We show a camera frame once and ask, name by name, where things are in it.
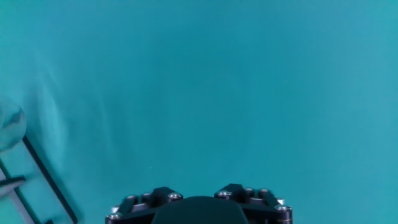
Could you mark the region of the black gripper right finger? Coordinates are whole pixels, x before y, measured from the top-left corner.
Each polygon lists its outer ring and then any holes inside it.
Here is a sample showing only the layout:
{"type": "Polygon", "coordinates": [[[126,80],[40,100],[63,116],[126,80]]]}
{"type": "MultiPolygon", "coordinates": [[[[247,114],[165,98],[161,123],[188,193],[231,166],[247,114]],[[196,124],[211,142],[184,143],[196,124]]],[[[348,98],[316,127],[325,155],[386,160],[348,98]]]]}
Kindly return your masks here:
{"type": "Polygon", "coordinates": [[[269,189],[228,184],[215,192],[214,198],[236,202],[249,224],[293,224],[292,207],[269,189]]]}

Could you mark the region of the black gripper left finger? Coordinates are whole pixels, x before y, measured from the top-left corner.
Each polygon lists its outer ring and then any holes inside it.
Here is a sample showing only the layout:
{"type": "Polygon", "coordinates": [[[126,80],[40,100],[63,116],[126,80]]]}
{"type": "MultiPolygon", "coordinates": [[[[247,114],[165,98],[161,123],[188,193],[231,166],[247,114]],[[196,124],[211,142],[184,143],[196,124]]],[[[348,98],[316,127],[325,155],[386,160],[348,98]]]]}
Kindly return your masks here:
{"type": "Polygon", "coordinates": [[[183,200],[183,195],[168,187],[159,187],[152,192],[141,195],[129,195],[113,207],[111,214],[105,218],[105,224],[141,222],[152,218],[162,206],[183,200]]]}

